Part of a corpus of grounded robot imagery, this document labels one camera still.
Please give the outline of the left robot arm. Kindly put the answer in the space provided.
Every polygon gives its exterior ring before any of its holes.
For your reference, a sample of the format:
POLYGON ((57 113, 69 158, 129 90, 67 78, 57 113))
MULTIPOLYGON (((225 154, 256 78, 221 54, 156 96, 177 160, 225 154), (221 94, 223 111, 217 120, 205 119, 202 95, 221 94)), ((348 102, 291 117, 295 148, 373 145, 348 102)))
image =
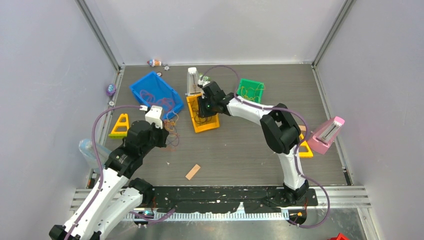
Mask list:
POLYGON ((148 207, 153 187, 144 179, 132 179, 154 148, 166 147, 169 131, 138 120, 131 124, 122 144, 113 150, 89 195, 74 215, 49 232, 52 240, 104 240, 135 207, 148 207))

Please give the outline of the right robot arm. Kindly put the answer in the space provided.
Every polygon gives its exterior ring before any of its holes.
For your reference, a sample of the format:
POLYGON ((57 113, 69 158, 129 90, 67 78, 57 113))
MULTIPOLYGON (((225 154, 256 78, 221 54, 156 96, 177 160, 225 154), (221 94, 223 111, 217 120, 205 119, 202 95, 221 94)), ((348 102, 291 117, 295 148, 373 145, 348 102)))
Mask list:
POLYGON ((216 114, 240 117, 259 125, 267 146, 277 154, 283 170, 284 196, 291 205, 299 205, 306 197, 309 181, 305 178, 299 157, 301 129, 292 112, 280 103, 263 105, 225 92, 215 81, 199 80, 197 86, 199 115, 202 118, 216 114))

